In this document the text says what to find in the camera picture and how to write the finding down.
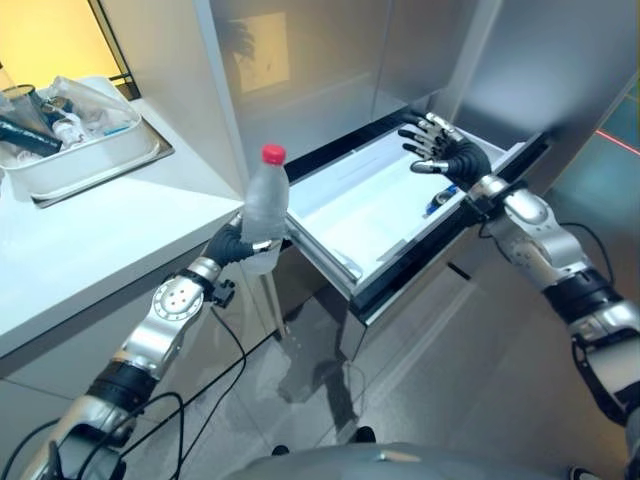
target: wire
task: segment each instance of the wire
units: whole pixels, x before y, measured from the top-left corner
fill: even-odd
[[[58,444],[53,440],[49,442],[49,462],[47,468],[48,476],[50,475],[51,478],[64,478],[64,474],[62,473],[62,461],[60,460],[60,451],[58,449]]]
[[[485,235],[484,234],[484,230],[485,230],[486,225],[487,225],[487,222],[482,222],[482,225],[478,229],[478,238],[482,238],[482,239],[493,238],[491,235]],[[612,286],[615,285],[616,284],[616,277],[615,277],[615,274],[613,273],[613,266],[611,264],[611,259],[609,258],[609,253],[607,252],[607,248],[604,246],[604,243],[602,242],[602,240],[600,240],[600,237],[598,237],[598,235],[596,235],[596,233],[593,230],[591,230],[589,227],[587,227],[586,225],[584,225],[582,223],[578,223],[578,222],[559,222],[558,225],[560,225],[562,227],[578,227],[578,228],[582,228],[584,231],[586,231],[591,236],[591,238],[593,238],[593,240],[595,240],[595,242],[598,244],[598,248],[600,248],[600,252],[602,253],[602,258],[604,258],[604,263],[606,264],[606,267],[607,267],[607,273],[609,275],[609,283]],[[496,247],[498,248],[498,250],[502,254],[502,256],[507,258],[507,256],[505,255],[504,251],[498,245],[498,241],[495,238],[493,240],[494,240],[494,242],[496,244]]]
[[[240,375],[242,374],[242,372],[245,369],[246,366],[246,352],[244,351],[244,349],[242,348],[242,344],[240,343],[240,341],[238,340],[238,338],[235,336],[235,334],[233,333],[233,331],[231,331],[231,329],[229,328],[229,326],[220,318],[220,316],[218,315],[218,313],[212,308],[212,313],[215,315],[216,320],[218,322],[220,322],[220,324],[227,330],[227,332],[231,335],[231,337],[234,339],[236,345],[238,346],[238,349],[241,351],[242,353],[242,359],[241,361],[243,362],[243,366],[240,370],[240,372],[238,373],[236,379],[233,381],[233,383],[231,384],[231,386],[227,389],[228,391],[231,390],[231,388],[233,388],[233,386],[237,383],[238,378],[240,378]],[[205,391],[207,388],[211,387],[211,385],[213,385],[215,382],[219,381],[221,377],[217,377],[216,379],[212,380],[208,385],[206,385],[202,390],[201,393],[203,391]],[[227,393],[229,393],[228,391],[223,392],[222,396],[220,397],[220,399],[218,400],[218,402],[220,402],[222,400],[222,398],[224,398],[224,396],[227,395]],[[150,431],[148,431],[143,437],[141,437],[138,441],[136,441],[134,444],[132,444],[130,447],[128,447],[124,452],[122,452],[122,454],[120,455],[120,458],[123,458],[125,456],[127,456],[129,453],[131,453],[133,450],[135,450],[136,448],[138,448],[142,443],[144,443],[149,437],[151,437],[152,435],[154,435],[158,430],[160,430],[162,427],[164,427],[166,425],[167,422],[169,422],[173,416],[178,413],[178,411],[176,410],[175,412],[173,412],[172,414],[168,415],[167,418],[165,418],[162,422],[160,422],[160,424],[158,424],[156,427],[152,428]],[[189,452],[192,450],[192,445],[189,446]]]
[[[604,263],[607,265],[607,272],[609,274],[609,283],[613,286],[616,284],[616,277],[613,273],[613,267],[611,266],[611,259],[609,258],[609,254],[607,253],[607,249],[604,246],[604,243],[602,243],[602,240],[600,240],[600,237],[598,237],[598,235],[596,235],[596,233],[591,230],[589,227],[587,227],[586,225],[583,225],[582,223],[577,223],[577,222],[561,222],[559,223],[559,225],[563,226],[563,227],[578,227],[578,228],[582,228],[585,232],[587,232],[589,235],[591,235],[591,238],[593,238],[595,240],[595,242],[598,244],[598,247],[600,248],[600,251],[602,252],[602,257],[604,258]]]
[[[52,427],[53,425],[55,425],[56,423],[58,423],[60,419],[56,418],[55,420],[51,420],[50,422],[47,423],[43,423],[42,425],[40,425],[39,427],[31,430],[31,432],[29,432],[18,444],[18,446],[13,450],[13,453],[11,453],[11,456],[9,457],[9,460],[7,460],[7,463],[5,463],[4,465],[4,469],[2,470],[2,476],[0,476],[0,480],[7,480],[7,478],[9,477],[9,471],[11,470],[11,465],[13,465],[13,462],[15,462],[18,454],[22,451],[22,449],[25,447],[25,445],[27,443],[29,443],[29,441],[35,437],[38,433],[40,433],[42,430]]]
[[[491,238],[491,235],[484,235],[484,229],[487,226],[487,221],[485,220],[484,222],[482,222],[482,225],[480,225],[480,228],[478,229],[478,238],[482,238],[487,239],[487,238]]]
[[[109,441],[111,436],[119,428],[121,428],[125,423],[127,423],[131,419],[135,418],[140,413],[142,413],[142,411],[145,408],[147,408],[150,405],[162,400],[163,398],[167,398],[167,397],[175,398],[176,401],[178,402],[178,404],[180,405],[180,408],[179,408],[179,412],[180,412],[180,442],[178,444],[178,461],[176,463],[176,471],[171,477],[171,478],[178,479],[180,477],[180,470],[182,469],[182,463],[183,463],[182,448],[183,448],[183,444],[184,444],[184,402],[182,401],[182,397],[176,392],[161,393],[160,395],[157,395],[157,396],[153,397],[151,400],[148,400],[148,401],[144,402],[143,404],[139,405],[134,410],[129,412],[129,414],[122,421],[118,422],[111,429],[111,431],[109,433],[107,433],[104,437],[102,437],[102,439],[98,443],[96,443],[96,445],[93,447],[93,450],[91,450],[89,455],[87,455],[87,458],[82,463],[82,466],[80,467],[80,470],[78,470],[78,475],[77,475],[76,479],[77,480],[81,480],[82,479],[82,475],[84,474],[84,472],[86,471],[87,467],[89,466],[89,463],[91,462],[91,459],[95,456],[96,453],[98,453],[98,451],[101,448],[103,448],[105,446],[105,444]]]
[[[233,333],[233,330],[231,330],[229,325],[227,325],[227,323],[222,319],[222,317],[220,317],[220,315],[218,314],[218,312],[215,311],[213,306],[211,307],[211,313],[213,313],[214,317],[216,317],[216,320],[218,320],[218,322],[220,322],[222,327],[229,333],[229,335],[231,335],[231,338],[233,338],[233,341],[238,346],[238,349],[240,350],[240,353],[242,354],[242,366],[240,367],[240,371],[236,375],[236,378],[234,378],[233,382],[231,382],[231,385],[229,385],[227,387],[227,389],[224,392],[222,392],[222,395],[220,395],[220,398],[218,398],[218,401],[216,402],[216,404],[213,406],[213,408],[209,412],[209,415],[207,415],[207,418],[204,421],[204,423],[202,424],[202,426],[200,427],[200,430],[198,431],[198,434],[196,435],[196,437],[191,442],[191,445],[189,445],[189,448],[187,449],[187,452],[184,454],[184,457],[182,457],[182,462],[183,463],[186,461],[187,457],[192,452],[192,450],[195,447],[196,443],[198,442],[198,440],[202,436],[205,428],[207,427],[207,425],[209,424],[209,421],[211,420],[211,417],[213,417],[213,414],[218,409],[218,406],[220,405],[222,400],[224,400],[224,398],[227,396],[227,394],[233,389],[233,387],[236,385],[236,383],[238,383],[238,380],[240,379],[240,377],[244,373],[244,370],[245,370],[245,368],[247,366],[247,354],[244,351],[244,348],[242,348],[242,344],[240,343],[240,340],[238,340],[238,337],[236,336],[236,334]]]

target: open drawer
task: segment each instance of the open drawer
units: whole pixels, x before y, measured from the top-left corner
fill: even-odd
[[[364,328],[465,229],[461,191],[426,214],[433,197],[451,181],[443,175],[412,173],[409,166],[417,157],[402,149],[404,139],[396,130],[293,181],[290,191],[292,242],[347,298],[348,318]],[[542,135],[505,151],[463,133],[482,147],[494,172],[508,181],[518,178],[546,148]],[[359,344],[347,343],[356,349]],[[354,356],[355,351],[344,351],[344,344],[343,353]]]

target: red light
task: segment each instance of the red light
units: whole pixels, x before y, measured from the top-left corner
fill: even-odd
[[[601,137],[604,137],[607,140],[612,141],[616,145],[620,145],[622,148],[625,148],[625,149],[629,150],[630,152],[633,152],[636,155],[640,156],[640,150],[637,150],[637,149],[633,148],[631,145],[627,145],[622,140],[618,140],[616,137],[613,137],[613,136],[609,135],[608,133],[603,132],[602,130],[596,130],[596,133],[598,135],[600,135]]]

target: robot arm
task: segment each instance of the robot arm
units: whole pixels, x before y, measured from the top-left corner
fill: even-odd
[[[23,480],[58,478],[48,471],[54,442],[64,478],[77,478],[87,455],[104,443],[82,478],[119,479],[124,464],[114,447],[122,447],[135,428],[135,417],[171,366],[205,302],[226,307],[233,298],[233,283],[218,282],[229,263],[267,251],[271,241],[240,241],[241,217],[222,227],[187,268],[168,278],[155,291],[147,316],[129,335],[87,393],[77,398],[60,419],[22,475]]]
[[[399,134],[419,145],[403,147],[422,157],[411,170],[442,173],[466,191],[463,207],[483,223],[504,257],[565,321],[576,367],[596,403],[609,419],[626,426],[632,459],[628,478],[640,478],[638,307],[598,273],[578,240],[523,182],[509,185],[492,175],[486,154],[433,113],[407,120],[418,133],[400,130]]]

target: white tray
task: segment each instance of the white tray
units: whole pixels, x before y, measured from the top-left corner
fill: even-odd
[[[123,102],[135,121],[126,130],[36,162],[12,165],[6,158],[0,158],[0,168],[21,183],[36,200],[54,200],[84,190],[152,161],[158,151],[157,138],[106,77],[87,77],[78,81]]]

